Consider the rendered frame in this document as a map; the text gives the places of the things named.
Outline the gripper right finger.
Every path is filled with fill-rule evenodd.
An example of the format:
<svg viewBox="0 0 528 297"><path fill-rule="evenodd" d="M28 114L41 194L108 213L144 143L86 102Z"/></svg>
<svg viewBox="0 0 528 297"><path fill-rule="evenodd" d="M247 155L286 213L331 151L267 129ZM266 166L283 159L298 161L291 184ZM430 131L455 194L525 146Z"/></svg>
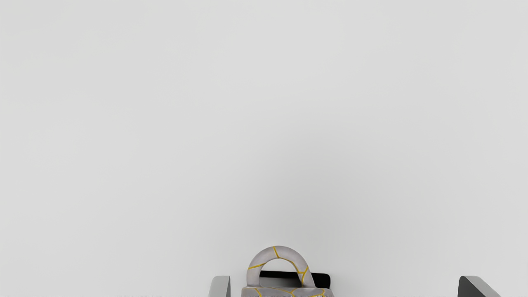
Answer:
<svg viewBox="0 0 528 297"><path fill-rule="evenodd" d="M458 297L501 297L501 295L482 278L468 275L460 277Z"/></svg>

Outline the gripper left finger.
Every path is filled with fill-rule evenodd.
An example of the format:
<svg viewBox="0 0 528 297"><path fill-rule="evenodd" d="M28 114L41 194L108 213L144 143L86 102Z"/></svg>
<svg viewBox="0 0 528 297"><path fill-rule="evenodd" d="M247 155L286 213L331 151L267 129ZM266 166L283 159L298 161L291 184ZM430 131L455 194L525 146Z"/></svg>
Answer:
<svg viewBox="0 0 528 297"><path fill-rule="evenodd" d="M209 297L231 297L231 278L228 275L215 276L210 284Z"/></svg>

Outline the grey mug with gold cracks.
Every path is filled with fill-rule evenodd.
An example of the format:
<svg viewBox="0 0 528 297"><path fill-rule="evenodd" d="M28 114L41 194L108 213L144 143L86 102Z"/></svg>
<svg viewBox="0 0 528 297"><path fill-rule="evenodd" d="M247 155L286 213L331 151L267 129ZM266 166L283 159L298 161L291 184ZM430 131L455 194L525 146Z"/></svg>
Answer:
<svg viewBox="0 0 528 297"><path fill-rule="evenodd" d="M282 259L293 265L300 285L291 288L261 285L262 268L275 259ZM241 290L241 297L335 297L331 289L316 286L309 265L302 255L285 246L272 246L258 252L249 264L246 282L247 285Z"/></svg>

